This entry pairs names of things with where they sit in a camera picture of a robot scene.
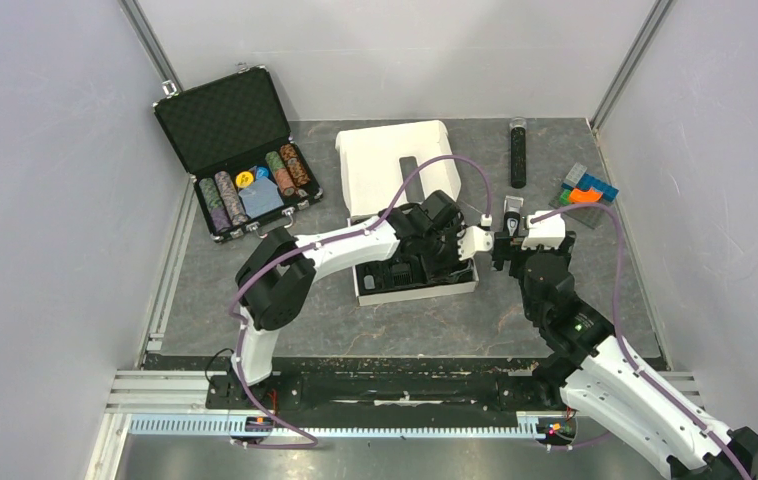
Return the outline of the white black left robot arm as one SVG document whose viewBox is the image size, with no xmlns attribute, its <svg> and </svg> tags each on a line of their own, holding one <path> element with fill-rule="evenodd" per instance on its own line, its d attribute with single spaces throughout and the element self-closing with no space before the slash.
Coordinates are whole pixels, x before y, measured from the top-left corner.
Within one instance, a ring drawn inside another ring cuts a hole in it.
<svg viewBox="0 0 758 480">
<path fill-rule="evenodd" d="M 395 256 L 415 259 L 429 276 L 451 276 L 468 264 L 459 252 L 466 229 L 455 200 L 438 191 L 326 233 L 271 231 L 235 276 L 229 313 L 240 326 L 231 357 L 233 397 L 250 408 L 267 399 L 279 333 L 299 316 L 317 281 Z"/>
</svg>

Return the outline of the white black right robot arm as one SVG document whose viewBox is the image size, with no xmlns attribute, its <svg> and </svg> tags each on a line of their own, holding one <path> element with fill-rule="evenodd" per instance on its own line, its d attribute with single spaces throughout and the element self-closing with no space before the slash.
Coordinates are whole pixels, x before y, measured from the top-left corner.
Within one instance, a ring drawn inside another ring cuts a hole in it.
<svg viewBox="0 0 758 480">
<path fill-rule="evenodd" d="M 535 400 L 592 418 L 665 479 L 757 479 L 758 434 L 689 400 L 576 293 L 574 233 L 554 248 L 524 240 L 497 234 L 492 262 L 517 279 L 525 316 L 552 351 L 533 372 Z"/>
</svg>

